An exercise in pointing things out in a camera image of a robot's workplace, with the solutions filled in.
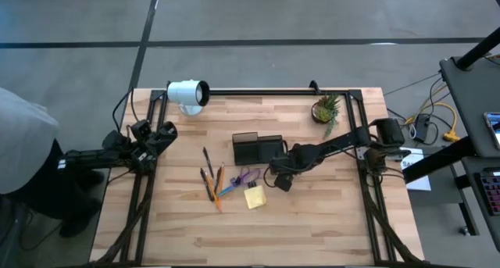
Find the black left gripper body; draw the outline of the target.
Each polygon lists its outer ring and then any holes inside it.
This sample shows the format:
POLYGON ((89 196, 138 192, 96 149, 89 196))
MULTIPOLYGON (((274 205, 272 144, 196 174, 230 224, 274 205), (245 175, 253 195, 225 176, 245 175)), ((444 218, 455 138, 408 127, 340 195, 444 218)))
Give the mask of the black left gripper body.
POLYGON ((160 155, 164 151, 163 139, 159 136, 137 139, 137 146, 140 153, 160 155))

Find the yellow sticky note pad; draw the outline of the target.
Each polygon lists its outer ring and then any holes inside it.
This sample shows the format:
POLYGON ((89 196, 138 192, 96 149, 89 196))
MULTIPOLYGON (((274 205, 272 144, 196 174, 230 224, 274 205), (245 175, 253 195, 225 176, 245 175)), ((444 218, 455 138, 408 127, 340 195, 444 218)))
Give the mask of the yellow sticky note pad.
POLYGON ((244 190, 244 195, 249 209, 255 209, 266 204, 266 195, 262 185, 244 190))

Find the purple handled scissors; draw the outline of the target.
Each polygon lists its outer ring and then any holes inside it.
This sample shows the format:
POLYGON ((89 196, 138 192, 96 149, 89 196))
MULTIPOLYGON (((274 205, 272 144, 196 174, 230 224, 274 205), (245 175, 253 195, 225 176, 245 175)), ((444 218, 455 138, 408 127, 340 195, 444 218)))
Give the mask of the purple handled scissors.
POLYGON ((257 181, 260 177, 261 170, 260 169, 253 169, 250 170, 248 167, 246 169, 242 169, 240 174, 236 177, 233 177, 230 179, 230 185, 222 190, 219 194, 217 194, 217 197, 220 198, 225 194, 228 194, 229 192, 233 191, 234 189, 247 185, 248 182, 250 181, 257 181))

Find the black pen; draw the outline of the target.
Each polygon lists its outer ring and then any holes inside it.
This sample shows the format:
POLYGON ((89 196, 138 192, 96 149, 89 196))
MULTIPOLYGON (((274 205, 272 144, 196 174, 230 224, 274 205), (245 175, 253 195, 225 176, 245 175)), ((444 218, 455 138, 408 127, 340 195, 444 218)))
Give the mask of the black pen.
POLYGON ((201 177, 202 177, 202 179, 203 179, 203 183, 204 183, 204 185, 205 185, 205 189, 206 189, 207 195, 208 195, 208 197, 209 197, 209 200, 210 200, 211 202, 214 202, 214 201, 215 201, 215 199, 214 199, 214 197, 213 197, 213 195, 212 195, 212 192, 211 192, 211 187, 209 186, 209 182, 208 182, 208 178, 207 178, 207 176, 206 176, 205 171, 204 171, 202 168, 200 168, 200 175, 201 175, 201 177))
POLYGON ((215 178, 214 172, 213 172, 213 167, 212 167, 212 164, 211 164, 211 161, 210 161, 210 158, 209 158, 209 154, 208 154, 208 151, 207 151, 206 147, 203 147, 202 151, 203 151, 203 154, 205 156, 205 160, 206 160, 206 163, 207 163, 207 167, 209 168, 209 172, 210 172, 211 178, 215 178))
POLYGON ((222 175, 222 171, 223 171, 223 166, 221 165, 219 167, 219 169, 217 170, 217 174, 216 174, 216 178, 215 178, 215 183, 214 183, 214 188, 213 188, 215 194, 217 194, 219 186, 220 186, 220 178, 222 175))

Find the black mesh desk organizer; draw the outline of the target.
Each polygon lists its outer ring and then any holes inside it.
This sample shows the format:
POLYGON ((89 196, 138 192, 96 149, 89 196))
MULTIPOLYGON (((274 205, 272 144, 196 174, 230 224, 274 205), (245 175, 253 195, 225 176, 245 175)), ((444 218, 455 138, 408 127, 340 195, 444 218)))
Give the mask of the black mesh desk organizer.
POLYGON ((285 155, 288 147, 281 135, 259 136, 257 132, 233 134, 232 143, 236 166, 267 164, 285 155))

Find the potted succulent plant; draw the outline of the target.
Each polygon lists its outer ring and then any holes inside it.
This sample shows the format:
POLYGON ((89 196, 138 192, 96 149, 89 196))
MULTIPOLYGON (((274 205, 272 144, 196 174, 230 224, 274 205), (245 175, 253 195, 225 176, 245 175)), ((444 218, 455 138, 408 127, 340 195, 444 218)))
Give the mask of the potted succulent plant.
POLYGON ((312 119, 316 123, 326 126, 323 139, 327 139, 334 127, 338 124, 337 116, 339 114, 338 95, 327 94, 316 102, 311 108, 312 119))

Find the person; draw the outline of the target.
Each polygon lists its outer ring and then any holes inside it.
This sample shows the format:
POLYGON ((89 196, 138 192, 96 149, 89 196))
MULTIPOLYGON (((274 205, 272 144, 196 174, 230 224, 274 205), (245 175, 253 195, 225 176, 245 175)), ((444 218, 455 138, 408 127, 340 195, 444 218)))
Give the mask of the person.
POLYGON ((72 238, 100 210, 88 191, 104 176, 95 170, 60 173, 58 130, 45 107, 0 87, 0 195, 61 220, 59 235, 72 238))

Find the white paper sheet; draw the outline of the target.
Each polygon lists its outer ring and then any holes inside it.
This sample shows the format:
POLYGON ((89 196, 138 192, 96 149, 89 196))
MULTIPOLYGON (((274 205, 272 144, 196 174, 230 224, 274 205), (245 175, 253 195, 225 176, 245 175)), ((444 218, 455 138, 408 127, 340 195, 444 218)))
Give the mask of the white paper sheet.
MULTIPOLYGON (((406 147, 401 147, 400 148, 402 151, 409 151, 410 154, 406 155, 402 161, 400 162, 401 169, 404 170, 408 167, 410 167, 412 164, 419 162, 420 160, 424 159, 423 155, 423 150, 419 148, 406 148, 406 147)), ((430 180, 428 176, 421 177, 411 183, 408 183, 406 185, 406 188, 408 190, 415 190, 415 191, 430 191, 431 186, 430 186, 430 180)))

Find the black power adapter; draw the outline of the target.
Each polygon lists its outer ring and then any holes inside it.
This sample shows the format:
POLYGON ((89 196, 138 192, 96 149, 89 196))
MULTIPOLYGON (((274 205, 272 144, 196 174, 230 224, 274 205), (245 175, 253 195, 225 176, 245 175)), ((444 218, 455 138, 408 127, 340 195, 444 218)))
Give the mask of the black power adapter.
POLYGON ((430 126, 430 116, 427 114, 419 114, 413 124, 414 132, 413 139, 419 143, 425 142, 427 132, 430 126))

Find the black diagonal beam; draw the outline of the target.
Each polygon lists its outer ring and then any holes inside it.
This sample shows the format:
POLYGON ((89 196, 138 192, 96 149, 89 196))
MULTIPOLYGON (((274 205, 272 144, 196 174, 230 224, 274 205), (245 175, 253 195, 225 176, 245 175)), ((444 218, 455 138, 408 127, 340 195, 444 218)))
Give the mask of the black diagonal beam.
POLYGON ((407 184, 420 179, 435 170, 449 166, 463 157, 476 155, 476 149, 469 137, 460 139, 457 142, 435 152, 425 155, 423 159, 406 167, 402 172, 407 184))

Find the dark grey side desk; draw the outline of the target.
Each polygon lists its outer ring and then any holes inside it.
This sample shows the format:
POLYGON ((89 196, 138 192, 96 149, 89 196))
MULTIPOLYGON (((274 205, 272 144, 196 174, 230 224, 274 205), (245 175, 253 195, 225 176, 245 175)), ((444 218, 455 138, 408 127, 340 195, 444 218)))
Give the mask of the dark grey side desk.
POLYGON ((500 113, 500 65, 486 59, 476 61, 470 70, 459 69, 452 59, 442 59, 439 65, 466 129, 466 138, 475 151, 474 155, 461 158, 461 162, 491 239, 500 252, 500 216, 492 216, 488 212, 488 203, 479 181, 481 174, 500 170, 500 149, 484 117, 486 112, 500 113))

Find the keyboard with coloured keys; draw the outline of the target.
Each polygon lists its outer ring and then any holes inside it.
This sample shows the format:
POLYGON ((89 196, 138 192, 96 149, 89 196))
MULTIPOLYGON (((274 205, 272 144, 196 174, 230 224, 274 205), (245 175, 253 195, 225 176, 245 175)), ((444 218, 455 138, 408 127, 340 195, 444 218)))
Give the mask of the keyboard with coloured keys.
POLYGON ((500 170, 487 168, 475 173, 474 179, 489 215, 500 216, 500 170))

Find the smartphone with lit screen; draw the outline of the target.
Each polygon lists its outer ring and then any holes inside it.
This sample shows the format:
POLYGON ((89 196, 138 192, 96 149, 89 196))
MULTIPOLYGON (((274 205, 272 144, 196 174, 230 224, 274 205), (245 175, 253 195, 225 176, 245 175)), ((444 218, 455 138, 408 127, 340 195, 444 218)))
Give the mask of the smartphone with lit screen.
POLYGON ((484 118, 488 130, 491 132, 495 147, 500 150, 500 113, 486 112, 484 118))

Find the black round pole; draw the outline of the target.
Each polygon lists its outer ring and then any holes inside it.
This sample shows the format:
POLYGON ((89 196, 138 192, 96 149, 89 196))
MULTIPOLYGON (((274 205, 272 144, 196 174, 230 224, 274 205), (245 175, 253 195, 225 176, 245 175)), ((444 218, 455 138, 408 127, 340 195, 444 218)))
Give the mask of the black round pole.
POLYGON ((469 70, 478 59, 485 57, 485 55, 498 44, 500 44, 500 27, 489 34, 464 56, 458 58, 455 61, 455 66, 460 70, 469 70))

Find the black aluminium table frame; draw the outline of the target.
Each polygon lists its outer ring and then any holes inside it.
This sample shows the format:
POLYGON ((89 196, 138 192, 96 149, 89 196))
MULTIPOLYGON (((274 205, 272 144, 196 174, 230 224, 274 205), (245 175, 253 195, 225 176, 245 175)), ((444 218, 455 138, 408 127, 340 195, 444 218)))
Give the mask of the black aluminium table frame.
POLYGON ((298 176, 289 192, 259 178, 266 204, 249 209, 244 188, 221 198, 220 213, 208 200, 200 168, 225 164, 235 177, 232 135, 279 134, 288 144, 317 144, 323 128, 310 109, 313 89, 216 91, 194 117, 177 105, 166 118, 178 130, 176 141, 160 156, 152 190, 145 239, 138 255, 145 266, 343 266, 395 259, 396 252, 363 204, 365 185, 359 164, 349 155, 326 159, 298 176))

